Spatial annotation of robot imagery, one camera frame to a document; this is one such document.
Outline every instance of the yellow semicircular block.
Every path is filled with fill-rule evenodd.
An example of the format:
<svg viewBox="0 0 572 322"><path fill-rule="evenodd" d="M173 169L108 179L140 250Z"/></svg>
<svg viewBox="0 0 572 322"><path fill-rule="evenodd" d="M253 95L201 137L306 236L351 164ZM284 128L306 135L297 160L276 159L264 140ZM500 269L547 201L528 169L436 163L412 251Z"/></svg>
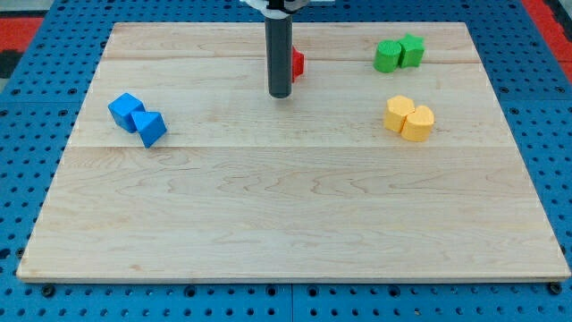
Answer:
<svg viewBox="0 0 572 322"><path fill-rule="evenodd" d="M415 112L407 115L401 137L415 142L425 141L431 134L433 124L435 124L435 116L431 108L418 106Z"/></svg>
<svg viewBox="0 0 572 322"><path fill-rule="evenodd" d="M415 111L413 99L401 95L387 100L387 107L383 116L383 126L397 133L401 132L403 123L408 114Z"/></svg>

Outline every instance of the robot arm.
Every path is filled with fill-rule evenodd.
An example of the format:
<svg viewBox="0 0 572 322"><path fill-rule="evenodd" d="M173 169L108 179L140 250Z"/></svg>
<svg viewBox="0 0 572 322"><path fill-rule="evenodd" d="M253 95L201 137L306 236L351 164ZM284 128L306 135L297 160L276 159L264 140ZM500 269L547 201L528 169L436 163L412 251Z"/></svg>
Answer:
<svg viewBox="0 0 572 322"><path fill-rule="evenodd" d="M268 90L276 98L292 92L292 14L309 0L247 0L265 16Z"/></svg>

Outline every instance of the light wood grain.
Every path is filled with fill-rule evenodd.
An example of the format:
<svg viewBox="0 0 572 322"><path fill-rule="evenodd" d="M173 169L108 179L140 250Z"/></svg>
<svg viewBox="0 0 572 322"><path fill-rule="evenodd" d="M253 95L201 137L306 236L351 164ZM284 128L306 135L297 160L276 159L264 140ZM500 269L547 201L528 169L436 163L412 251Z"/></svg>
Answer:
<svg viewBox="0 0 572 322"><path fill-rule="evenodd" d="M382 38L425 37L380 74ZM570 275L467 29L296 24L307 73L265 89L260 24L117 24L18 276L63 283L464 283ZM106 105L160 111L152 149ZM397 94L429 140L383 128Z"/></svg>

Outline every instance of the green block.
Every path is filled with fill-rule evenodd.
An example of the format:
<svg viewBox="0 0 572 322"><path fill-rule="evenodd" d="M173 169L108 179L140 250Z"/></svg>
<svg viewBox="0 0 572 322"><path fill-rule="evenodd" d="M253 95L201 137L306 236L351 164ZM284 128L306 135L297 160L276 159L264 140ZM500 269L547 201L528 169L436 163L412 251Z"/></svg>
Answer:
<svg viewBox="0 0 572 322"><path fill-rule="evenodd" d="M401 68L409 66L418 67L423 59L425 47L423 46L423 38L416 37L411 34L405 34L405 37L398 40L401 47L401 56L399 65Z"/></svg>
<svg viewBox="0 0 572 322"><path fill-rule="evenodd" d="M379 72L393 72L400 62L401 45L394 40L384 40L377 45L374 68Z"/></svg>

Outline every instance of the toy block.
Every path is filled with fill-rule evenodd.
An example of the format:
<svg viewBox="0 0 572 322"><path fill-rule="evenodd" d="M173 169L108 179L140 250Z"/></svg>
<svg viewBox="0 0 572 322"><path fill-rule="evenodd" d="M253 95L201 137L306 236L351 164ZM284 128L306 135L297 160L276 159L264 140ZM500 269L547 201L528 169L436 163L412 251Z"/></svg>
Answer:
<svg viewBox="0 0 572 322"><path fill-rule="evenodd" d="M304 73L304 54L292 47L292 82Z"/></svg>
<svg viewBox="0 0 572 322"><path fill-rule="evenodd" d="M401 45L394 40L384 40L377 44L374 68L378 72L393 72L400 61Z"/></svg>
<svg viewBox="0 0 572 322"><path fill-rule="evenodd" d="M408 114L415 112L413 99L401 95L387 100L387 107L383 116L383 126L397 133L403 129Z"/></svg>
<svg viewBox="0 0 572 322"><path fill-rule="evenodd" d="M109 112L111 112L111 116L115 123L129 133L133 133L137 130L135 123L133 122L133 118L131 117L131 113L145 112L143 103L129 93L124 93L119 96L107 107L109 108Z"/></svg>
<svg viewBox="0 0 572 322"><path fill-rule="evenodd" d="M421 64L421 59L423 59L423 53L425 52L423 38L405 34L405 37L398 40L398 42L402 47L399 62L400 67L418 67Z"/></svg>
<svg viewBox="0 0 572 322"><path fill-rule="evenodd" d="M431 129L435 123L435 117L427 106L418 106L415 112L408 114L401 137L405 140L423 142L429 138Z"/></svg>
<svg viewBox="0 0 572 322"><path fill-rule="evenodd" d="M163 117L158 112L133 112L131 116L145 148L150 148L167 132Z"/></svg>

